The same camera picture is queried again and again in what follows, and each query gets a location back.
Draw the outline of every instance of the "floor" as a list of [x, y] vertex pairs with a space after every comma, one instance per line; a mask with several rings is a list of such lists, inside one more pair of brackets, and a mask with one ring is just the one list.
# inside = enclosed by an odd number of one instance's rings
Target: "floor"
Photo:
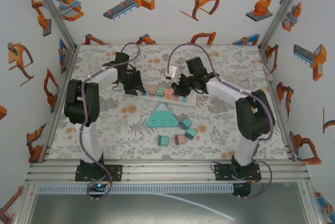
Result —
[[[112, 61], [122, 45], [81, 46], [76, 59], [73, 79], [83, 78], [97, 72], [102, 64]], [[165, 73], [169, 54], [174, 45], [140, 45], [140, 55], [133, 65], [141, 71], [144, 85], [170, 87]], [[253, 62], [260, 62], [256, 46], [206, 46], [214, 68], [221, 78], [243, 89], [263, 90], [273, 109], [269, 88], [264, 72], [259, 64], [251, 67], [249, 78], [243, 79]], [[134, 56], [135, 46], [129, 46], [125, 52]], [[205, 55], [195, 47], [179, 48], [171, 61], [186, 75], [185, 61], [199, 56], [210, 71]], [[195, 107], [167, 103], [178, 121], [189, 118], [192, 127], [197, 130], [193, 140], [184, 145], [176, 145], [174, 136], [184, 134], [180, 127], [148, 128], [147, 121], [160, 102], [125, 95], [123, 91], [114, 91], [115, 85], [109, 85], [100, 93], [100, 115], [97, 120], [97, 134], [100, 147], [107, 159], [229, 159], [235, 153], [240, 139], [235, 109], [210, 95], [197, 95]], [[158, 146], [158, 136], [168, 136], [169, 146]], [[50, 159], [79, 159], [81, 148], [79, 134], [62, 112]], [[287, 159], [283, 139], [278, 124], [270, 141], [262, 142], [257, 159]]]

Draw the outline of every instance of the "white vent strip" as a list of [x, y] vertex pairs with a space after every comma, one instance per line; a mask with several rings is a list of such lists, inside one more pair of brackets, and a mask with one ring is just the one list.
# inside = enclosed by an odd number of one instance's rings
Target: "white vent strip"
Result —
[[[45, 184], [39, 185], [37, 194], [58, 194], [58, 195], [82, 195], [86, 194], [87, 185], [73, 184]], [[90, 194], [100, 194], [105, 191], [102, 188], [101, 192], [91, 192]], [[115, 184], [112, 186], [110, 194], [229, 194], [233, 193], [233, 184], [150, 184], [150, 185], [123, 185]]]

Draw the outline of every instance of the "gray floor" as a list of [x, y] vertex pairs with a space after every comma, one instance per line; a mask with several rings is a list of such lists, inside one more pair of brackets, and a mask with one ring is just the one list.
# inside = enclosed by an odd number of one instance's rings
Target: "gray floor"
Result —
[[[253, 185], [252, 194], [264, 184]], [[101, 224], [224, 224], [224, 223], [306, 223], [300, 196], [293, 183], [273, 184], [265, 195], [239, 200], [228, 194], [177, 194], [228, 216], [235, 222], [206, 209], [154, 195], [110, 195], [100, 202], [84, 195], [39, 195], [30, 223]]]

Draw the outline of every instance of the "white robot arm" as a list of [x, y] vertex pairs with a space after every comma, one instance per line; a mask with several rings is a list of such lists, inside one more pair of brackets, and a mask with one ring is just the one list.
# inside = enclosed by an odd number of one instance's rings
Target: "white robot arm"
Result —
[[261, 90], [256, 92], [237, 90], [227, 82], [226, 84], [220, 82], [213, 72], [207, 73], [199, 57], [186, 61], [186, 64], [190, 76], [182, 74], [176, 66], [170, 66], [169, 72], [165, 73], [167, 79], [174, 81], [171, 87], [175, 95], [187, 96], [194, 89], [198, 93], [202, 91], [205, 94], [217, 96], [236, 109], [241, 140], [231, 160], [231, 174], [233, 178], [242, 180], [250, 171], [255, 170], [253, 157], [259, 146], [259, 139], [263, 138], [271, 127], [263, 106], [253, 97], [257, 97], [267, 107], [272, 123], [275, 122], [266, 95]]
[[[98, 180], [105, 174], [102, 167], [97, 164], [104, 164], [96, 132], [96, 121], [100, 111], [99, 92], [112, 83], [123, 84], [126, 94], [137, 95], [137, 90], [144, 92], [140, 72], [128, 62], [129, 55], [117, 52], [115, 61], [104, 64], [100, 71], [89, 76], [85, 81], [69, 81], [64, 114], [73, 123], [77, 132], [81, 133], [80, 144], [84, 153], [79, 168], [87, 174], [88, 180]], [[87, 111], [84, 109], [82, 87], [85, 89]]]

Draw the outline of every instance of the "pink block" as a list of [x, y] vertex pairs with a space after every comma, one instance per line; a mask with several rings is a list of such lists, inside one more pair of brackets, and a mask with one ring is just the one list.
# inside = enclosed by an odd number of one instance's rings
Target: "pink block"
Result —
[[156, 95], [156, 86], [149, 86], [148, 93], [152, 95]]
[[172, 100], [174, 100], [174, 101], [180, 101], [180, 96], [173, 96]]
[[174, 92], [173, 89], [165, 89], [164, 90], [164, 97], [166, 97], [166, 98], [172, 98], [173, 92]]
[[176, 136], [174, 136], [174, 140], [176, 141], [176, 144], [185, 144], [186, 143], [185, 135], [176, 135]]

